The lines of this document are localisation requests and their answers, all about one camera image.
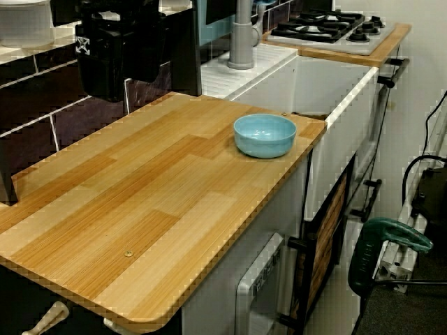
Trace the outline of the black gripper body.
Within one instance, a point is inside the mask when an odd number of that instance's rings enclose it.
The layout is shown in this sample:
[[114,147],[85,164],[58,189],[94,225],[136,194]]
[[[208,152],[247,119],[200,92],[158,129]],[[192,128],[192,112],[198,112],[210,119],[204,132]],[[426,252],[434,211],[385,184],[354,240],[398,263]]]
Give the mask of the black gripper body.
[[119,16],[118,23],[124,24],[156,24],[166,17],[159,10],[159,1],[112,0],[112,1],[81,1],[80,17],[83,24],[116,23],[105,19],[104,12],[115,13]]

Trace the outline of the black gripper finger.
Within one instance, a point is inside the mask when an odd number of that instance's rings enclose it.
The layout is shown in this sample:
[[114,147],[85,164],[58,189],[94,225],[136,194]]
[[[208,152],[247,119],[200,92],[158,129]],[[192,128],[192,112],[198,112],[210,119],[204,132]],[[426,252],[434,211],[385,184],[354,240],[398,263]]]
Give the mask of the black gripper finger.
[[75,53],[84,92],[117,103],[124,99],[123,36],[103,20],[75,26]]
[[136,22],[124,35],[124,77],[153,82],[159,74],[164,43],[165,22],[161,15]]

